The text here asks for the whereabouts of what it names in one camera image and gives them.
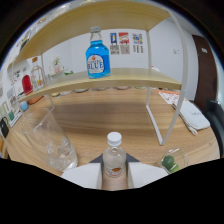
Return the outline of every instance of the plastic bottle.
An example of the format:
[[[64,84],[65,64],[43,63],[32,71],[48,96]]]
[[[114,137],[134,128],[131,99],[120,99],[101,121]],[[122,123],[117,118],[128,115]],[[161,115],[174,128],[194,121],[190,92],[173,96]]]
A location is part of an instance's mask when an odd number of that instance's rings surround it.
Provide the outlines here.
[[[107,135],[109,148],[103,153],[104,169],[108,176],[119,177],[124,172],[126,153],[120,147],[122,136],[118,132]]]
[[[103,45],[100,27],[91,27],[90,47],[86,51],[89,78],[96,79],[110,75],[109,49]]]

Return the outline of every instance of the green object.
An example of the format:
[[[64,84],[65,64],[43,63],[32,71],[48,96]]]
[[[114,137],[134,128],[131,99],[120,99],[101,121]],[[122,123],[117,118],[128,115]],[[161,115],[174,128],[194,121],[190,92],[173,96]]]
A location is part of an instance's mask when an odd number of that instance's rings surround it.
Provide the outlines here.
[[[65,75],[71,75],[71,74],[74,74],[74,72],[73,72],[73,71],[70,71],[70,72],[68,72],[68,73],[64,72],[64,74],[65,74]]]
[[[178,170],[179,170],[178,164],[174,163],[174,165],[171,167],[171,169],[169,170],[169,172],[170,173],[175,173]]]
[[[12,111],[9,112],[9,117],[10,117],[10,120],[12,121],[14,119],[14,114]]]
[[[165,156],[163,161],[162,161],[162,165],[167,169],[171,169],[174,165],[174,158],[173,156]]]

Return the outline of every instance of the door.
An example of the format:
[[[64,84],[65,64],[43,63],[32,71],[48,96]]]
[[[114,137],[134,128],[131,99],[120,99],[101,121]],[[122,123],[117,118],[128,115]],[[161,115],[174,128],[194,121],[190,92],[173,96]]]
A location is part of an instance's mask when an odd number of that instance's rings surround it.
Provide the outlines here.
[[[207,99],[215,100],[217,93],[217,70],[208,42],[200,36],[192,35],[198,54],[198,86],[194,103],[203,110]]]

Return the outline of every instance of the drinking glass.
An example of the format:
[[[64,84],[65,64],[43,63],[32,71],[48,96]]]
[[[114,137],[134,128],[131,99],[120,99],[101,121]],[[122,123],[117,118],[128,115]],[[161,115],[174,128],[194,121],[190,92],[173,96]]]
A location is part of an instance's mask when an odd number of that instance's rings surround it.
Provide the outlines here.
[[[75,149],[48,108],[29,115],[22,131],[32,148],[49,166],[62,172],[77,166]]]

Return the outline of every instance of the blue bottle label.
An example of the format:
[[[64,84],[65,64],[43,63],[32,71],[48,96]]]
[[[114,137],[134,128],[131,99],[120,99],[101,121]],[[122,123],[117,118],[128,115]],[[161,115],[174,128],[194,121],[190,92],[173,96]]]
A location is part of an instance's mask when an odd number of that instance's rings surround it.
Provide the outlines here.
[[[101,73],[104,71],[104,61],[99,55],[91,55],[88,58],[88,70],[90,74]]]

